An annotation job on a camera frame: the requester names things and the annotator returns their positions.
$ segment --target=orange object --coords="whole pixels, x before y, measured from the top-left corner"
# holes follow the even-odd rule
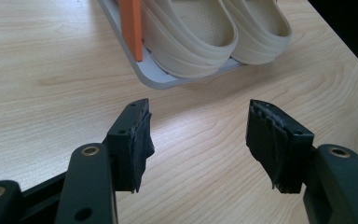
[[[121,33],[135,61],[142,58],[141,0],[118,0]]]

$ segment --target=wooden table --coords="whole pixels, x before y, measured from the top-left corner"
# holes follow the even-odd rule
[[[275,62],[157,91],[134,74],[97,1],[0,0],[0,179],[28,189],[101,142],[124,106],[149,98],[156,153],[120,223],[307,223],[245,145],[249,100],[271,102],[358,152],[358,60],[305,0],[280,0],[293,28]]]

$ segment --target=light wood grain surface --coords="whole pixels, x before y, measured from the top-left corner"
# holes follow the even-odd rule
[[[275,62],[157,91],[142,84],[97,1],[0,0],[0,179],[28,189],[101,142],[124,106],[150,99],[156,153],[120,223],[307,223],[245,145],[249,100],[271,102],[358,152],[358,60],[305,0],[280,0],[293,28]]]

